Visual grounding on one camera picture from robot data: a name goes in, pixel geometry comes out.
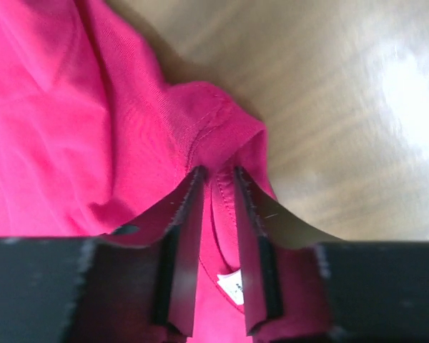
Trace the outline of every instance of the pink fabric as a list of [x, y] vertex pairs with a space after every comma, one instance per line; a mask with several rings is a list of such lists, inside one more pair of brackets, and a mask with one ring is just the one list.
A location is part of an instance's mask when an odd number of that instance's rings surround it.
[[232, 167], [267, 192], [264, 125], [215, 86], [165, 82], [102, 2], [0, 0], [0, 236], [110, 233], [209, 169], [194, 339], [250, 342], [216, 284], [240, 267]]

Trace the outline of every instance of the table surface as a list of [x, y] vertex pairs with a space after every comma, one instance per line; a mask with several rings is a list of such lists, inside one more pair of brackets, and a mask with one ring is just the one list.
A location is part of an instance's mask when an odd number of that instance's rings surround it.
[[429, 239], [429, 1], [109, 0], [170, 82], [270, 133], [282, 204], [343, 239]]

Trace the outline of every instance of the white label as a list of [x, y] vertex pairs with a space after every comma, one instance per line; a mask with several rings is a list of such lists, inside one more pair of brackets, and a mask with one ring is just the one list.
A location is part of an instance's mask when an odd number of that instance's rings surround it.
[[242, 273], [240, 269], [228, 275], [218, 275], [217, 284], [226, 292], [237, 305], [243, 305]]

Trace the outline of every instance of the stitching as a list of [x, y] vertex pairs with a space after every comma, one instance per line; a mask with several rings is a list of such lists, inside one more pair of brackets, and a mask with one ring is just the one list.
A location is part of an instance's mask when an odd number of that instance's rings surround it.
[[[213, 203], [213, 191], [212, 191], [212, 189], [210, 189], [210, 192], [209, 192], [209, 196], [210, 196], [210, 201], [211, 201], [211, 203]], [[219, 237], [216, 235], [216, 229], [215, 229], [215, 227], [216, 227], [216, 225], [215, 225], [215, 214], [214, 214], [214, 212], [213, 212], [213, 206], [212, 206], [212, 208], [210, 209], [210, 211], [209, 211], [209, 214], [210, 214], [210, 216], [211, 216], [211, 224], [212, 224], [212, 232], [213, 232], [213, 238], [214, 238], [214, 242], [215, 242], [215, 244], [216, 244], [216, 246], [217, 246], [217, 248], [218, 248], [218, 250], [219, 251], [221, 251], [221, 246], [220, 246], [220, 240], [219, 240]], [[222, 259], [222, 261], [225, 263], [225, 264], [227, 264], [228, 265], [228, 263], [227, 263], [227, 261], [226, 261], [226, 259], [225, 259], [225, 257], [224, 257], [224, 255], [223, 254], [221, 254], [221, 259]]]
[[188, 172], [189, 170], [189, 168], [190, 168], [190, 166], [192, 165], [192, 160], [193, 160], [193, 158], [194, 158], [194, 153], [195, 153], [195, 150], [196, 150], [196, 148], [199, 146], [199, 144], [200, 144], [200, 142], [206, 137], [206, 136], [208, 136], [209, 134], [211, 134], [215, 129], [217, 129], [218, 127], [220, 127], [220, 125], [217, 125], [217, 126], [214, 126], [214, 127], [212, 127], [210, 130], [208, 130], [208, 132], [206, 132], [205, 134], [203, 134], [201, 137], [196, 137], [196, 139], [194, 140], [194, 142], [196, 142], [195, 143], [195, 145], [193, 146], [193, 149], [191, 149], [191, 154], [190, 154], [190, 158], [189, 158], [189, 161], [188, 161], [188, 163], [187, 163], [187, 166], [186, 166], [186, 172]]
[[[201, 82], [195, 82], [195, 86], [199, 89], [204, 89], [206, 92], [208, 92], [211, 96], [213, 96], [214, 98], [219, 98], [220, 96], [216, 93], [214, 93], [206, 84], [203, 84]], [[207, 118], [210, 114], [214, 113], [215, 111], [208, 111], [202, 118], [200, 118], [198, 121], [196, 121], [195, 123], [193, 123], [193, 125], [189, 126], [189, 128], [191, 129], [192, 127], [200, 124], [202, 122], [203, 119]]]
[[222, 189], [223, 187], [221, 187], [219, 174], [217, 174], [217, 176], [216, 176], [216, 183], [217, 183], [217, 188], [219, 189], [219, 191], [221, 193], [222, 201], [224, 202], [224, 207], [227, 210], [227, 212], [229, 212], [230, 220], [232, 220], [232, 224], [235, 226], [235, 225], [237, 225], [237, 222], [234, 220], [234, 215], [232, 213], [232, 209], [229, 206], [227, 206], [227, 200], [226, 200], [226, 196], [224, 195], [224, 191]]

